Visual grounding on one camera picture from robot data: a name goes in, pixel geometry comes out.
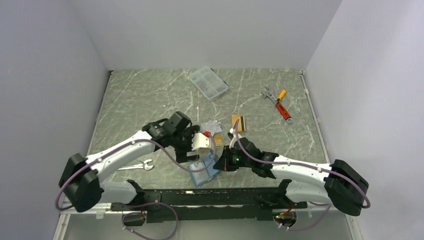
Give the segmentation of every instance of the red tool handle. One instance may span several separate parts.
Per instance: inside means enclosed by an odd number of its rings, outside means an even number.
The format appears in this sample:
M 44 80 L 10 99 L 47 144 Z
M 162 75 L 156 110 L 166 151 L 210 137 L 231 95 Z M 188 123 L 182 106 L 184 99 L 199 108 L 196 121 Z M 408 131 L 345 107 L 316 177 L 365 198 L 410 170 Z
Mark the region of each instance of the red tool handle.
M 285 120 L 287 120 L 287 119 L 289 119 L 289 118 L 291 118 L 291 116 L 290 116 L 290 114 L 289 114 L 289 112 L 283 107 L 283 105 L 281 105 L 281 103 L 277 103 L 276 105 L 275 105 L 276 107 L 277 107 L 277 109 L 278 109 L 278 111 L 279 111 L 279 113 L 281 114 L 281 116 L 285 119 Z

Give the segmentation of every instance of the clear plastic container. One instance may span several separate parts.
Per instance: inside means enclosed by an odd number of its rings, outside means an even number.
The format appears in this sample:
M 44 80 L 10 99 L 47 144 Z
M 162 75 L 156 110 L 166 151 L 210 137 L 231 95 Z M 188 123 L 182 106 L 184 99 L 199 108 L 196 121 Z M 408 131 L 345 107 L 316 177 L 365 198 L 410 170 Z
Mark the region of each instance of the clear plastic container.
M 228 90 L 227 84 L 207 66 L 188 75 L 188 79 L 208 100 L 212 100 Z

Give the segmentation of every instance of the wrench handle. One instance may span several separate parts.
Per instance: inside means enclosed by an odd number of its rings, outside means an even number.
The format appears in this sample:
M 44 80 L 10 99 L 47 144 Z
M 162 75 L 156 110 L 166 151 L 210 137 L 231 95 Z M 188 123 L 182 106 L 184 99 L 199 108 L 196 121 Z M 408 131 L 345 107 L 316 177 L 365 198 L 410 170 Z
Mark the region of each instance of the wrench handle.
M 279 113 L 281 114 L 281 116 L 288 122 L 288 123 L 292 123 L 292 117 L 290 116 L 289 112 L 286 110 L 286 108 L 283 107 L 283 105 L 281 103 L 277 103 L 275 105 L 275 107 L 278 109 Z

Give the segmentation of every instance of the white wall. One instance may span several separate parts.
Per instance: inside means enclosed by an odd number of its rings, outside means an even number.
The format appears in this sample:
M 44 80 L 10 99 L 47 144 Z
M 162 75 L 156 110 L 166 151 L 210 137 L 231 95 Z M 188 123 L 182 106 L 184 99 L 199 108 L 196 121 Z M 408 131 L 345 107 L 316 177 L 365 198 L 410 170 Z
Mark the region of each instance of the white wall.
M 306 80 L 332 159 L 369 182 L 364 239 L 424 234 L 424 2 L 344 0 Z
M 341 0 L 70 0 L 110 70 L 305 69 Z
M 69 156 L 87 152 L 108 72 L 67 0 L 0 1 L 0 239 L 52 239 Z

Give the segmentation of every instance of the green marble surface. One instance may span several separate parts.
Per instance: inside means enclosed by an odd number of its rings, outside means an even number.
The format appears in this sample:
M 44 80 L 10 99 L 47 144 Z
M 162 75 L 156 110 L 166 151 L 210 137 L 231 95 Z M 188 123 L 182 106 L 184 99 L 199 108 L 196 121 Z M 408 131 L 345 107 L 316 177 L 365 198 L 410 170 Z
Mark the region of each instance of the green marble surface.
M 261 151 L 274 152 L 291 159 L 325 163 L 302 82 L 296 69 L 215 69 L 229 90 L 209 101 L 188 80 L 193 69 L 115 70 L 94 133 L 90 154 L 112 147 L 131 137 L 148 122 L 169 118 L 182 111 L 193 124 L 219 120 L 224 128 L 222 138 L 230 143 L 226 132 L 233 114 L 244 115 L 243 133 Z M 275 94 L 286 89 L 281 103 L 294 123 L 288 124 L 272 104 L 264 99 L 261 89 L 274 88 Z M 144 189 L 194 188 L 188 172 L 175 166 L 162 151 L 142 156 L 152 159 L 154 168 L 117 171 L 108 180 L 135 180 Z M 276 187 L 281 180 L 261 178 L 249 168 L 221 172 L 201 188 Z

